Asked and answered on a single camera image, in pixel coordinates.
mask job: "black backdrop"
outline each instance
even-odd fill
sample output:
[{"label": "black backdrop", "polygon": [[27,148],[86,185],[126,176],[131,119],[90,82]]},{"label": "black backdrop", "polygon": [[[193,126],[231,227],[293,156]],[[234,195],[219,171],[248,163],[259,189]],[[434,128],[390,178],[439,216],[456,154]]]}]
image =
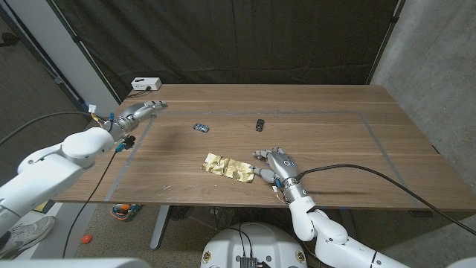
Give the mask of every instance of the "black backdrop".
[{"label": "black backdrop", "polygon": [[398,0],[56,1],[121,99],[162,83],[365,84]]}]

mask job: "gold foil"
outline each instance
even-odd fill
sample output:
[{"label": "gold foil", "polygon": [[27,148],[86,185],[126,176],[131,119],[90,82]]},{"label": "gold foil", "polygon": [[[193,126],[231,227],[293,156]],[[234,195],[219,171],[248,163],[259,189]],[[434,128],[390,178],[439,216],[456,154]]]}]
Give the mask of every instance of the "gold foil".
[{"label": "gold foil", "polygon": [[250,164],[209,153],[202,165],[202,170],[223,175],[241,182],[252,182],[254,173],[253,170],[250,169],[250,166]]}]

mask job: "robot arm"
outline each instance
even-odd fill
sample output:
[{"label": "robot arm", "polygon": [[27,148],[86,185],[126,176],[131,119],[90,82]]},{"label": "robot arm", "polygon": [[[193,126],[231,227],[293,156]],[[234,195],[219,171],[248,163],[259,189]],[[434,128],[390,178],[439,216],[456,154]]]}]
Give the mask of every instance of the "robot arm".
[{"label": "robot arm", "polygon": [[285,199],[290,202],[292,225],[295,234],[302,241],[316,237],[315,254],[332,267],[406,267],[348,236],[346,229],[318,209],[309,212],[314,200],[307,195],[301,183],[294,161],[276,147],[271,150],[253,152],[258,159],[266,159],[271,170],[253,167],[254,172],[264,180],[276,183],[283,191]]},{"label": "robot arm", "polygon": [[94,166],[96,156],[118,145],[119,150],[129,149],[135,140],[129,132],[165,108],[161,101],[132,105],[104,129],[72,134],[60,144],[30,154],[19,165],[19,175],[0,188],[0,236],[30,210],[70,188]]}]

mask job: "electrical outlet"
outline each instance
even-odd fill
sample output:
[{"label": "electrical outlet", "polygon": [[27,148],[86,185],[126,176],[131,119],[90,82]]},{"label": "electrical outlet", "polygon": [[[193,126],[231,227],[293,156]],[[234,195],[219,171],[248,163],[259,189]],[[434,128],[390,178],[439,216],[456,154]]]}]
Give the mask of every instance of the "electrical outlet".
[{"label": "electrical outlet", "polygon": [[146,90],[150,86],[150,90],[158,90],[162,86],[162,82],[158,77],[136,77],[131,82],[134,90]]}]

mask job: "wood grain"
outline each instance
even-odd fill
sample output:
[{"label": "wood grain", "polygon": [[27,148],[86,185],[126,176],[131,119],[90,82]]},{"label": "wood grain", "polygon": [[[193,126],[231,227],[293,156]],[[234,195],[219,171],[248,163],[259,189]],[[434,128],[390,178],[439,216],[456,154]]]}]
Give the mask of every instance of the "wood grain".
[{"label": "wood grain", "polygon": [[[411,190],[445,210],[476,209],[474,194],[381,86],[164,85],[158,92],[124,101],[118,112],[149,100],[167,101],[169,108],[154,121],[109,202],[285,206],[258,176],[247,184],[200,168],[208,153],[265,167],[251,152],[276,146],[295,159],[300,171],[350,163],[398,182],[369,127]],[[265,120],[261,133],[254,130],[258,118]],[[210,131],[194,130],[197,122]],[[135,131],[137,137],[145,127]],[[130,153],[117,156],[92,202],[104,202]],[[57,199],[86,200],[109,157],[98,158],[96,166]],[[303,186],[327,208],[425,208],[362,170],[311,173]]]}]

